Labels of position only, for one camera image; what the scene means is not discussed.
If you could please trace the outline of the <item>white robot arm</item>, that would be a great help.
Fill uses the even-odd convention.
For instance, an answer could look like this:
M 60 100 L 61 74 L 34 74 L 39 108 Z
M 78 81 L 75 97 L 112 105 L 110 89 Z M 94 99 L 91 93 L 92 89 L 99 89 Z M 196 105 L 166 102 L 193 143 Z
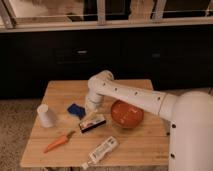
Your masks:
M 116 83 L 104 70 L 88 80 L 85 106 L 96 110 L 105 96 L 134 105 L 170 122 L 168 171 L 213 171 L 213 96 L 180 96 Z

